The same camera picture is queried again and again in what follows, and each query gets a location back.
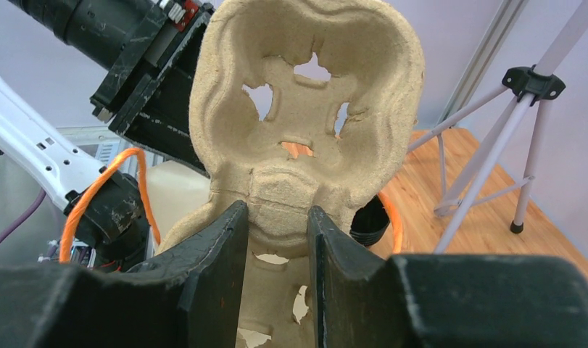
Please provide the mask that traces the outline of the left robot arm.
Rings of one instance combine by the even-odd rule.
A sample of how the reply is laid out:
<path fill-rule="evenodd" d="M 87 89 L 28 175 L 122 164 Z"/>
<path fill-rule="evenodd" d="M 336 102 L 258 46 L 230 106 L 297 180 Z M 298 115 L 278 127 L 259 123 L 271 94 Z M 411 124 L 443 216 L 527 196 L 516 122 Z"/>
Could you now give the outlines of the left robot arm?
<path fill-rule="evenodd" d="M 55 116 L 116 135 L 204 174 L 187 97 L 214 6 L 199 1 L 0 1 L 0 149 L 69 214 L 105 166 L 65 141 Z"/>

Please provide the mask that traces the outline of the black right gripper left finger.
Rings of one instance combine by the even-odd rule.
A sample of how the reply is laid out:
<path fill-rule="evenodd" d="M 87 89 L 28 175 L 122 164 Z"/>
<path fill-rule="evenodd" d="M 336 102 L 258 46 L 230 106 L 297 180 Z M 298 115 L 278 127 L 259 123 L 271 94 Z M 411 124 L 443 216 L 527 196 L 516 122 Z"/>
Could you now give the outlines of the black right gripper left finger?
<path fill-rule="evenodd" d="M 248 208 L 122 273 L 0 268 L 0 347 L 233 347 Z"/>

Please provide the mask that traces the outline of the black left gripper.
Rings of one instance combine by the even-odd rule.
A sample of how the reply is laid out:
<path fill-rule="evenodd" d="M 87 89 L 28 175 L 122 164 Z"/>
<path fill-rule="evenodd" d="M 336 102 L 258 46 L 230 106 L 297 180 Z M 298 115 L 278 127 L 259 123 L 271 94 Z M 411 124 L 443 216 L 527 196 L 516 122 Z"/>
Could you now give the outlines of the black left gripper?
<path fill-rule="evenodd" d="M 105 1 L 117 56 L 91 97 L 94 114 L 132 143 L 206 175 L 189 133 L 189 96 L 209 2 Z"/>

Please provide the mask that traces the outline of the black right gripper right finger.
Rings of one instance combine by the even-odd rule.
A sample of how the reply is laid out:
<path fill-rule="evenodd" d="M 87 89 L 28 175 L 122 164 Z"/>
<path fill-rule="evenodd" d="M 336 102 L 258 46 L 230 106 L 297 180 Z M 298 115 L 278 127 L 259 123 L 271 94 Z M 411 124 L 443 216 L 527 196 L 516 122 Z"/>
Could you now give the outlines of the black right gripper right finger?
<path fill-rule="evenodd" d="M 588 347 L 588 282 L 559 257 L 384 260 L 318 206 L 307 233 L 317 347 Z"/>

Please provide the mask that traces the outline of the single brown pulp cup carrier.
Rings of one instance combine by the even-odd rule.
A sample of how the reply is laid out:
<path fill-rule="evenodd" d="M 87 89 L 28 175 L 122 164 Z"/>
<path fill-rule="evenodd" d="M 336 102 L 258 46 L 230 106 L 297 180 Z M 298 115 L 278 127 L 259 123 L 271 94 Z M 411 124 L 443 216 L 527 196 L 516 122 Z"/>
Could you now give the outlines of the single brown pulp cup carrier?
<path fill-rule="evenodd" d="M 425 62 L 385 1 L 224 1 L 204 33 L 189 101 L 205 204 L 163 237 L 165 252 L 246 202 L 249 244 L 239 328 L 266 347 L 312 347 L 307 216 L 347 231 L 407 151 Z"/>

